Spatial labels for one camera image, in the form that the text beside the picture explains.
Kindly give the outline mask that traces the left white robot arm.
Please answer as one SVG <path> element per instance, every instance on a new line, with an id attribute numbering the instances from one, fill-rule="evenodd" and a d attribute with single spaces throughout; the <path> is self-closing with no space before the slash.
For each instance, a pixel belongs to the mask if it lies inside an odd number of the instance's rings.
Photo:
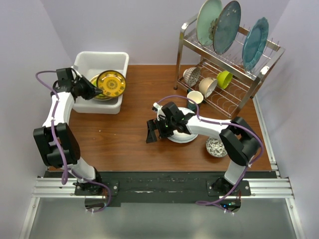
<path id="1" fill-rule="evenodd" d="M 75 186 L 90 195 L 104 191 L 102 178 L 97 169 L 82 157 L 80 146 L 69 127 L 71 110 L 78 97 L 90 100 L 102 90 L 90 83 L 86 77 L 72 67 L 54 71 L 57 80 L 48 86 L 51 107 L 42 127 L 33 131 L 33 137 L 43 163 L 62 169 L 61 183 L 65 185 L 68 176 L 76 177 Z"/>

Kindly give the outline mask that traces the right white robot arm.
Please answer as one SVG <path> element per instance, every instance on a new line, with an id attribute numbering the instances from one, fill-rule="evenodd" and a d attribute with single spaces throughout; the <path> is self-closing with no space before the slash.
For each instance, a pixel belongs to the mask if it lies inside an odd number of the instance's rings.
<path id="1" fill-rule="evenodd" d="M 240 189 L 248 166 L 263 151 L 263 143 L 242 117 L 233 120 L 215 120 L 199 116 L 192 110 L 179 108 L 174 102 L 163 106 L 155 103 L 153 111 L 157 116 L 147 121 L 147 143 L 159 138 L 169 138 L 174 132 L 187 135 L 203 135 L 220 140 L 230 158 L 224 176 L 212 187 L 215 191 L 232 196 Z"/>

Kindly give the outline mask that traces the yellow black patterned plate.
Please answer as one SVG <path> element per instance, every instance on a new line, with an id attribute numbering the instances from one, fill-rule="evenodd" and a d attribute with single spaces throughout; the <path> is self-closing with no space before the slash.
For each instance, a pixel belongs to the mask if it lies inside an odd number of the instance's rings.
<path id="1" fill-rule="evenodd" d="M 102 94 L 106 97 L 119 97 L 126 89 L 126 79 L 118 71 L 107 70 L 98 75 L 96 87 L 102 90 Z"/>

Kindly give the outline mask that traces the lime green plate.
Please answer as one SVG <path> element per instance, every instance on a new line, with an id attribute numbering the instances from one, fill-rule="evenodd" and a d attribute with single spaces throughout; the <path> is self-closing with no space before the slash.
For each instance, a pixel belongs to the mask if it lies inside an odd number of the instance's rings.
<path id="1" fill-rule="evenodd" d="M 96 81 L 98 78 L 98 74 L 95 75 L 94 77 L 91 78 L 90 83 L 93 84 L 95 87 L 97 86 Z M 103 94 L 98 94 L 97 96 L 94 97 L 96 100 L 102 100 L 103 99 Z"/>

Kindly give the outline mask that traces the woven bamboo plate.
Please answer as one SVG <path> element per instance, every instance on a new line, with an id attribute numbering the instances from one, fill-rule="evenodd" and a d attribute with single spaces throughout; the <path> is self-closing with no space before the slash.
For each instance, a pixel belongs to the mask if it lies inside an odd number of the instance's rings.
<path id="1" fill-rule="evenodd" d="M 115 98 L 112 98 L 112 97 L 101 97 L 101 96 L 96 96 L 93 98 L 94 100 L 97 100 L 97 101 L 109 101 L 109 100 L 114 100 L 114 99 L 117 99 L 117 97 Z"/>

